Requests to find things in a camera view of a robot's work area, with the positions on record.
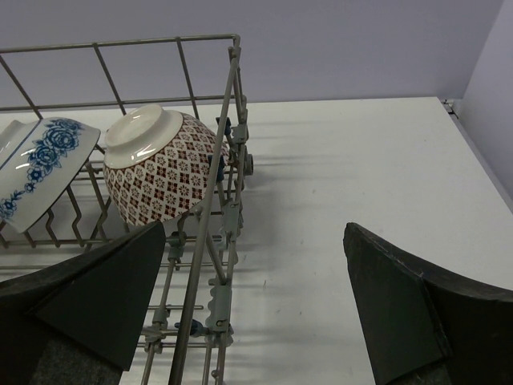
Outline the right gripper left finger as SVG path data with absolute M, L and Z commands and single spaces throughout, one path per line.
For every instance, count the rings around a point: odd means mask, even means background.
M 160 269 L 164 226 L 1 283 L 3 384 L 117 384 Z

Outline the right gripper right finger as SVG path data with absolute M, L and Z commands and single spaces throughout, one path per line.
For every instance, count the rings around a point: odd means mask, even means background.
M 357 223 L 343 246 L 376 384 L 510 384 L 512 292 L 466 278 Z

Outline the blue floral bowl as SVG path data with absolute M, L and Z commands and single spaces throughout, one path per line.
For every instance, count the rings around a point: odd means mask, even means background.
M 100 134 L 61 117 L 10 122 L 1 131 L 1 220 L 27 231 L 73 181 Z

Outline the grey patterned bowl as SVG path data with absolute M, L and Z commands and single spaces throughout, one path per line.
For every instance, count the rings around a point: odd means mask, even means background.
M 196 117 L 148 104 L 105 135 L 103 175 L 123 221 L 170 221 L 205 197 L 216 133 Z

